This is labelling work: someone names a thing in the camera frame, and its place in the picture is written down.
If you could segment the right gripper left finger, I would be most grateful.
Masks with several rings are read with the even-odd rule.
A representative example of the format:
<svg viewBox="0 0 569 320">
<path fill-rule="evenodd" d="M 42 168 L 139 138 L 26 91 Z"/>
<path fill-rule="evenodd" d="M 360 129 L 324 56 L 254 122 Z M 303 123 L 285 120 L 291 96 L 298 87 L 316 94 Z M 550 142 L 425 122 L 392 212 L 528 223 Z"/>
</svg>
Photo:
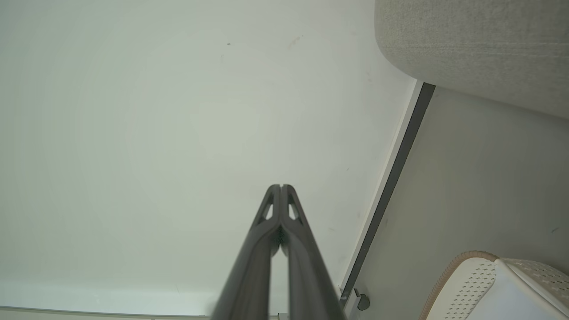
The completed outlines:
<svg viewBox="0 0 569 320">
<path fill-rule="evenodd" d="M 268 320 L 272 257 L 282 235 L 280 193 L 268 188 L 212 312 L 212 320 Z"/>
</svg>

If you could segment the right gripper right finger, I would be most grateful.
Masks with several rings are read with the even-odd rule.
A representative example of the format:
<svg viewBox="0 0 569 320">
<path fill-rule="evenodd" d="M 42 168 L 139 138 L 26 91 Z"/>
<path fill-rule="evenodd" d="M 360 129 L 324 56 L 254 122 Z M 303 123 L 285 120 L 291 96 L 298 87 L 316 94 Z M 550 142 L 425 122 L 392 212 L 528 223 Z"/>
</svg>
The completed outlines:
<svg viewBox="0 0 569 320">
<path fill-rule="evenodd" d="M 291 320 L 345 320 L 335 287 L 293 186 L 282 186 Z"/>
</svg>

